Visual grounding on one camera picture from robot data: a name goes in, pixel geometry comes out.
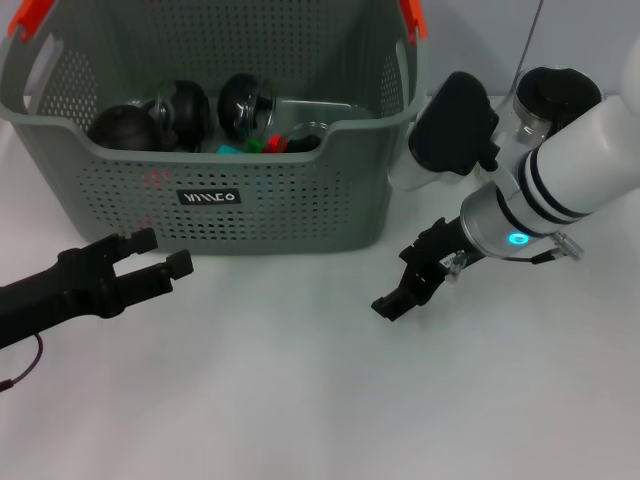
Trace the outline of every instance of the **orange basket handle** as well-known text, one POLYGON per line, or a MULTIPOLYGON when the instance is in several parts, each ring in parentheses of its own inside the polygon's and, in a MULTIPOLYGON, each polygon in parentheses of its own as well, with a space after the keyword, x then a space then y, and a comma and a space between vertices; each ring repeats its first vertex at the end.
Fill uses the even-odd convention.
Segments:
POLYGON ((29 40, 38 31, 54 2, 55 0, 23 0, 9 24, 8 35, 12 36, 18 25, 22 25, 25 31, 22 32, 21 39, 23 42, 29 40))
POLYGON ((418 29, 420 40, 426 40, 429 36, 429 30, 424 19, 420 0, 400 0, 400 7, 402 8, 404 21, 407 23, 411 45, 416 44, 416 29, 418 29))

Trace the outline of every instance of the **gray plastic basket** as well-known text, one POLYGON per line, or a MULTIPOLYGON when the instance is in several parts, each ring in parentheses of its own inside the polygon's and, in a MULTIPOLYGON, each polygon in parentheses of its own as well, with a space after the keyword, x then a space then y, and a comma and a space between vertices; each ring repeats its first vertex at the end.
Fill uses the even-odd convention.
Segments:
POLYGON ((170 251, 363 248, 380 235, 387 165, 422 105, 426 42, 413 43, 398 0, 57 0, 37 31, 18 25, 2 44, 0 117, 89 241, 151 226, 170 251), (306 154, 114 151, 84 134, 99 112, 162 81, 215 92, 239 72, 368 118, 333 123, 306 154), (212 189, 237 189, 241 203, 178 198, 212 189))

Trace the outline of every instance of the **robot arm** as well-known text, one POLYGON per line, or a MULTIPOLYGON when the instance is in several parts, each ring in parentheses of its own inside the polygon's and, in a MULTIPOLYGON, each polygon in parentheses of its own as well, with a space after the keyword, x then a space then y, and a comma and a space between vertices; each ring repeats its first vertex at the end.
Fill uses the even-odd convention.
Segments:
POLYGON ((144 270, 116 277, 113 264, 158 247, 152 229, 130 239, 112 235, 61 253, 42 273, 0 288, 0 349, 82 315, 112 318, 132 305, 173 291, 171 280, 193 273, 191 255, 178 252, 144 270))
POLYGON ((492 172, 492 181, 464 201, 448 228, 442 220, 402 253, 408 267, 399 288, 373 304, 392 321, 424 305, 447 275, 484 257, 514 260, 539 239, 552 238, 554 250, 515 260, 579 259, 582 250, 560 230, 640 186, 640 39, 625 66, 621 96, 596 105, 534 150, 512 139, 501 148, 493 143, 495 114, 487 112, 486 93, 472 80, 450 77, 418 119, 409 151, 428 181, 445 171, 467 175, 476 163, 492 172))

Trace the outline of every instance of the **black ball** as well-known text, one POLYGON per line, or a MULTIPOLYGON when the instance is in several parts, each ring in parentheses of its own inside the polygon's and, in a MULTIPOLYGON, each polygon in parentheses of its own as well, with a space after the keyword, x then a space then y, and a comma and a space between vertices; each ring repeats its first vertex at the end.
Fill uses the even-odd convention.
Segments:
POLYGON ((132 105, 120 105, 100 114, 89 128, 87 136, 93 143, 111 150, 162 150, 162 139, 156 123, 144 111, 132 105))
POLYGON ((178 145, 189 151, 196 150, 212 128, 207 95, 194 82, 178 81, 170 101, 173 106, 171 128, 178 137, 178 145))
POLYGON ((268 82, 247 73, 234 75, 218 98, 220 126, 232 140, 260 138, 275 108, 272 97, 268 82))

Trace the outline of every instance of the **black cable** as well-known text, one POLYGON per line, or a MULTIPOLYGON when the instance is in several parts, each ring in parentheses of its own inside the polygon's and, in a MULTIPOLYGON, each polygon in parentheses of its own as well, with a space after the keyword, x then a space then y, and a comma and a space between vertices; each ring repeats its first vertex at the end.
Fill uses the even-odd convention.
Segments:
POLYGON ((36 368, 36 365, 38 365, 38 362, 42 358, 42 352, 44 351, 44 343, 42 342, 42 337, 40 336, 40 334, 36 333, 34 337, 36 337, 36 340, 38 341, 38 353, 36 353, 36 358, 34 358, 33 362, 31 362, 31 365, 29 365, 27 369, 16 378, 14 378, 13 380, 9 379, 5 380, 4 382, 0 382, 0 392, 4 392, 5 390, 13 388, 17 383, 20 383, 22 380, 24 380, 27 375, 29 375, 33 371, 33 369, 36 368))
POLYGON ((518 263, 531 263, 533 265, 542 265, 543 263, 554 262, 564 256, 560 249, 554 248, 553 250, 549 250, 548 252, 541 253, 533 258, 519 258, 519 257, 511 257, 511 258, 503 258, 507 262, 518 262, 518 263))

